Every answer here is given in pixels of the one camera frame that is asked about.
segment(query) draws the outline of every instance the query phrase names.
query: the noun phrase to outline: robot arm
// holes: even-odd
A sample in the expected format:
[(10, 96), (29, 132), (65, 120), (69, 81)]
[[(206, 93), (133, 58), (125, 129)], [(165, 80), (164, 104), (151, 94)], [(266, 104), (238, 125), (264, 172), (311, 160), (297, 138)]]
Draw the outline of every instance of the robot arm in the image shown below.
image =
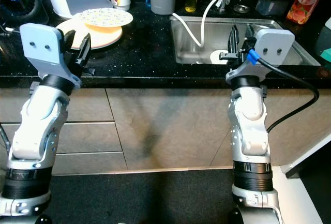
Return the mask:
[(63, 36), (53, 27), (32, 23), (22, 25), (20, 31), (24, 55), (42, 80), (21, 111), (22, 124), (15, 132), (0, 196), (0, 216), (14, 216), (2, 220), (14, 223), (39, 223), (41, 219), (41, 223), (50, 223), (39, 215), (51, 198), (49, 183), (58, 136), (67, 119), (69, 96), (80, 87), (91, 38), (89, 34), (84, 38), (76, 56), (65, 53), (73, 41), (72, 31)]
[[(236, 35), (235, 29), (229, 42), (237, 40), (232, 38)], [(251, 29), (247, 26), (247, 33), (251, 33)], [(268, 133), (264, 124), (267, 109), (260, 85), (270, 70), (255, 64), (257, 59), (254, 56), (262, 54), (264, 60), (275, 66), (281, 65), (292, 46), (294, 35), (276, 29), (262, 29), (254, 37), (247, 37), (247, 33), (242, 49), (247, 54), (246, 60), (226, 76), (233, 90), (228, 116), (232, 124), (232, 194), (238, 205), (230, 214), (230, 223), (280, 224), (282, 217), (278, 194), (273, 188)]]

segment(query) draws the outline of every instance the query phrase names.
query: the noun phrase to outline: white tube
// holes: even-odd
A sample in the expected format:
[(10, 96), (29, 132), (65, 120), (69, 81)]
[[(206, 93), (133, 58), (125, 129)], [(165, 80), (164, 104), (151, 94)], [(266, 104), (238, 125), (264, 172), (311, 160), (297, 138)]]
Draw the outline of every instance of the white tube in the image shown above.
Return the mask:
[(187, 30), (188, 34), (191, 36), (191, 38), (194, 40), (194, 42), (199, 46), (199, 47), (203, 47), (204, 46), (204, 42), (205, 42), (205, 37), (204, 37), (204, 32), (205, 32), (205, 21), (206, 21), (206, 17), (207, 17), (207, 14), (210, 10), (210, 8), (212, 7), (212, 5), (216, 2), (217, 0), (212, 0), (206, 10), (204, 11), (203, 13), (203, 16), (202, 16), (202, 21), (201, 21), (201, 43), (197, 40), (197, 38), (195, 38), (194, 34), (192, 33), (192, 31), (190, 30), (190, 28), (187, 26), (187, 24), (185, 23), (185, 21), (179, 16), (177, 15), (176, 13), (172, 13), (172, 15), (177, 18), (182, 24), (183, 26), (185, 27), (185, 29)]

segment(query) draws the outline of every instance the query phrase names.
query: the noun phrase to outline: kitchen cabinet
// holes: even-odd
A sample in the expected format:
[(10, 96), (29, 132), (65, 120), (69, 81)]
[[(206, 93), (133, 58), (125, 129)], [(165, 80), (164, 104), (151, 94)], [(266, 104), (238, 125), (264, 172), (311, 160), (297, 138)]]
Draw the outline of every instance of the kitchen cabinet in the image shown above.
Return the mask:
[[(232, 165), (227, 89), (107, 89), (128, 169)], [(331, 132), (331, 90), (269, 134), (273, 165), (291, 163)], [(311, 99), (271, 89), (266, 126)]]
[(52, 174), (108, 174), (126, 170), (123, 152), (57, 154)]
[[(0, 89), (0, 122), (20, 123), (21, 110), (29, 99), (27, 88)], [(106, 92), (102, 88), (82, 88), (70, 96), (69, 122), (113, 121)]]
[[(1, 122), (12, 139), (28, 90), (0, 92)], [(230, 89), (109, 88), (74, 92), (53, 174), (231, 167), (230, 94)], [(330, 134), (331, 90), (321, 89), (320, 95), (313, 106), (270, 132), (273, 165), (291, 163)], [(266, 126), (311, 97), (304, 89), (269, 90)], [(4, 168), (3, 144), (0, 152)]]
[(229, 89), (107, 89), (129, 170), (209, 167), (230, 129)]

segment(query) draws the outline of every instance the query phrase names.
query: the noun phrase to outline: kitchen counter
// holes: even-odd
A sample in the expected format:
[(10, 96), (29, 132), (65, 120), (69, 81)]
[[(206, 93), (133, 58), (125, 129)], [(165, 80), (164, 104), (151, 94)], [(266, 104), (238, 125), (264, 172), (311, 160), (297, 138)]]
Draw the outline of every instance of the kitchen counter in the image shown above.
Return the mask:
[[(199, 2), (200, 8), (188, 14), (183, 8), (179, 15), (202, 16), (208, 1)], [(123, 27), (121, 39), (106, 48), (91, 53), (88, 67), (95, 68), (95, 76), (83, 77), (82, 87), (179, 87), (179, 88), (229, 88), (225, 65), (178, 64), (175, 61), (169, 16), (159, 16), (151, 12), (148, 4), (133, 2), (129, 12), (134, 20)], [(242, 14), (228, 12), (219, 14), (213, 9), (210, 17), (243, 18)], [(324, 62), (314, 52), (313, 44), (324, 25), (319, 19), (312, 19), (305, 26), (290, 22), (278, 22), (296, 35), (296, 40), (322, 65)], [(256, 12), (244, 18), (263, 18)], [(63, 19), (50, 15), (50, 25), (56, 26)], [(29, 87), (37, 81), (37, 71), (23, 55), (18, 34), (0, 38), (0, 87)], [(329, 88), (331, 73), (323, 66), (281, 66), (282, 69), (311, 82), (318, 88)], [(298, 87), (295, 83), (270, 73), (264, 81), (270, 88)]]

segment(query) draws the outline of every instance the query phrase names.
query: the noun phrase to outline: decorated plate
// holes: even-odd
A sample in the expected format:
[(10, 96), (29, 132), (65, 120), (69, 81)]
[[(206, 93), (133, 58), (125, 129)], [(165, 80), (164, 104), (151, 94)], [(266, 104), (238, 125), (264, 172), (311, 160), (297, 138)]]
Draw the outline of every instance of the decorated plate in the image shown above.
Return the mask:
[(133, 16), (115, 8), (95, 8), (80, 13), (80, 19), (93, 26), (116, 27), (129, 24), (133, 20)]

